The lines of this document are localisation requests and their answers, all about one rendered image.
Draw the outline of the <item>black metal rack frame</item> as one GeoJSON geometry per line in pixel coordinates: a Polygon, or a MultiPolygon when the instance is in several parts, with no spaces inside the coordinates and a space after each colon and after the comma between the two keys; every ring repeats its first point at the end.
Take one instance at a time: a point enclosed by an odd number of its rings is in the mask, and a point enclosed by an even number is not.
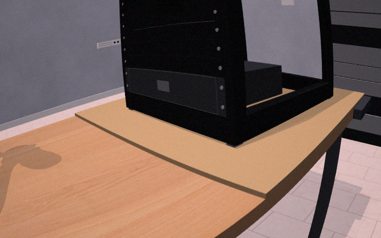
{"type": "Polygon", "coordinates": [[[248,61],[242,0],[119,0],[126,107],[237,147],[333,96],[329,0],[322,79],[248,61]],[[279,97],[282,88],[295,90],[279,97]]]}

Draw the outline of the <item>tan wooden board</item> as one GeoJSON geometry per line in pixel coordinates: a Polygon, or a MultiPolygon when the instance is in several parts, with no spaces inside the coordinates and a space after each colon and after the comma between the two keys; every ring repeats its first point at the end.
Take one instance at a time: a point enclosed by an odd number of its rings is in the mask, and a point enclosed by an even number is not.
{"type": "Polygon", "coordinates": [[[266,199],[333,134],[365,96],[333,96],[237,147],[126,107],[126,98],[75,113],[108,134],[183,169],[266,199]]]}

